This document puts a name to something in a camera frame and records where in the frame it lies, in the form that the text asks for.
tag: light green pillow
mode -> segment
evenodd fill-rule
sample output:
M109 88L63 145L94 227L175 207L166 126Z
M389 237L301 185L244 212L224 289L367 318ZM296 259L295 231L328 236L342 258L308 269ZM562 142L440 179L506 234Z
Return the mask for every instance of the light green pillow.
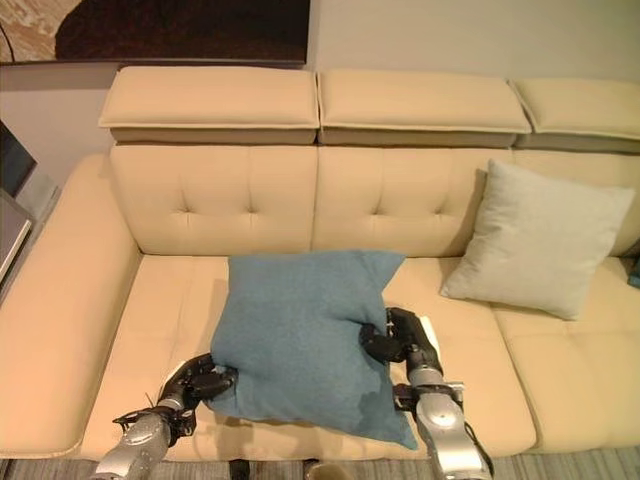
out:
M577 319L634 195L491 160L473 238L441 294Z

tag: cable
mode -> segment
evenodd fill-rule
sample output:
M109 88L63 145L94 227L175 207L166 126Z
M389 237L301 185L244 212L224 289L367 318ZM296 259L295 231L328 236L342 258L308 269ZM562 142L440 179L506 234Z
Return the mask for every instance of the cable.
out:
M486 462L487 466L489 467L489 473L491 473L491 477L493 478L493 476L495 475L495 471L494 471L493 461L491 460L491 457L489 456L487 451L484 449L484 447L478 440L478 437L476 437L476 432L473 431L473 428L468 422L464 422L464 429L467 431L467 434L471 437L471 440L476 445L476 448L480 452L480 456L483 458L483 460Z
M11 61L15 63L16 56L13 53L13 45L11 45L11 40L9 40L9 35L4 31L4 27L2 26L2 22L0 22L0 30L2 31L2 36L7 41L7 45L9 46L9 53L11 54Z

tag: headrest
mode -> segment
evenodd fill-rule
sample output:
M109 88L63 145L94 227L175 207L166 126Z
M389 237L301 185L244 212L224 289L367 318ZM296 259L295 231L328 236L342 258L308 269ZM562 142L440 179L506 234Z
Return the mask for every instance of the headrest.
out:
M99 125L121 142L309 144L318 128L311 72L255 67L126 67Z
M531 131L502 78L341 69L318 86L325 144L509 147Z
M580 78L510 81L533 134L521 148L640 153L640 84Z

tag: blue pillow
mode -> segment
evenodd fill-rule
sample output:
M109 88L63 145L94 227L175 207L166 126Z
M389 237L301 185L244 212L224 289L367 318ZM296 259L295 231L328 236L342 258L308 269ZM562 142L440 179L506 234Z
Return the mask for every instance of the blue pillow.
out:
M636 262L636 266L631 271L629 275L629 285L640 288L640 258Z
M238 381L209 408L416 449L394 408L389 367L358 341L363 323L386 332L381 293L403 259L375 251L229 258L229 296L211 355L236 368Z

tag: sofa armrest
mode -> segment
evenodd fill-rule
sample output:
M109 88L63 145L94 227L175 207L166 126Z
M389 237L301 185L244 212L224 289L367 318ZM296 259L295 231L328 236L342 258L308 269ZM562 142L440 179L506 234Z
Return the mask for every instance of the sofa armrest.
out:
M140 261L107 158L84 159L0 306L0 457L82 441Z

